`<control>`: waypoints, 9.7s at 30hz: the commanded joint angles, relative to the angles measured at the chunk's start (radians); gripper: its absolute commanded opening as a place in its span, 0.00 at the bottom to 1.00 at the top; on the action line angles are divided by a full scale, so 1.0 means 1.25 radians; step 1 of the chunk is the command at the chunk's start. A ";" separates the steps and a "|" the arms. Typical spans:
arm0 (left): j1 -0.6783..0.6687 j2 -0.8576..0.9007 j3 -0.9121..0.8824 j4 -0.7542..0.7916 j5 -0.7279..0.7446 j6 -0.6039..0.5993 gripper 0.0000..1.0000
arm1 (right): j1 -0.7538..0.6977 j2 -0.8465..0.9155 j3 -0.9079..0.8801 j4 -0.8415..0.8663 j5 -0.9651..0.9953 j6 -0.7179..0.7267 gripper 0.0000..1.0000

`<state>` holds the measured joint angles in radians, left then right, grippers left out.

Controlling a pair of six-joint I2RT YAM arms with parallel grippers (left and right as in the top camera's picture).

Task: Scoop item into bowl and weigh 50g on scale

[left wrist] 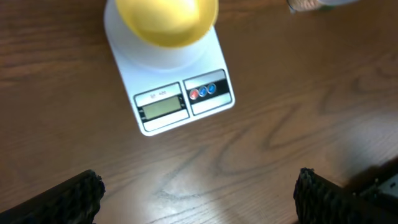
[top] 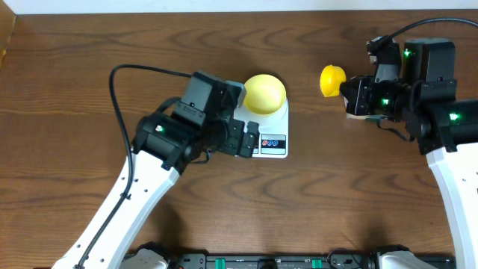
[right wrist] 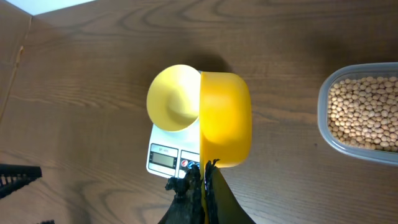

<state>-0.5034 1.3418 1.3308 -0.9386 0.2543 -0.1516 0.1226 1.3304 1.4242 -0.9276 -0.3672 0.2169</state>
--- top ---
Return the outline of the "yellow plastic measuring scoop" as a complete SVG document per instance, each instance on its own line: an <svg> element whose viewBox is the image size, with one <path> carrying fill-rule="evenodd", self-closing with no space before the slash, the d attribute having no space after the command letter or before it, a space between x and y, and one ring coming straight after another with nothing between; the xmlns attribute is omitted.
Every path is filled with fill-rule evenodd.
<svg viewBox="0 0 478 269"><path fill-rule="evenodd" d="M341 83L347 80L344 70L328 65L320 74L320 90L325 97L335 97L340 94Z"/></svg>

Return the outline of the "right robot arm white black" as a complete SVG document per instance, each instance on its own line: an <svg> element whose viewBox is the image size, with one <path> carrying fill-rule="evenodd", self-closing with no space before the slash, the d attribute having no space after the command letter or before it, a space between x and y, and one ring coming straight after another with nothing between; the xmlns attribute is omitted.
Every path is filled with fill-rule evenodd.
<svg viewBox="0 0 478 269"><path fill-rule="evenodd" d="M374 75L340 85L346 112L404 122L405 141L417 141L444 202L456 267L477 267L477 101L458 100L456 47L446 38L399 46L390 37L367 43Z"/></svg>

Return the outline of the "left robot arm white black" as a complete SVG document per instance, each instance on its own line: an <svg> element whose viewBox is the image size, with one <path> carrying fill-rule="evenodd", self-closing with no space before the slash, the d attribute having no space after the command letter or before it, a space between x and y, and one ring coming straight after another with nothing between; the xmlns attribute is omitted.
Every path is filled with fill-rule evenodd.
<svg viewBox="0 0 478 269"><path fill-rule="evenodd" d="M202 153L250 158L258 124L234 118L243 84L195 72L171 114L157 110L137 125L110 193L55 268L118 268L159 200Z"/></svg>

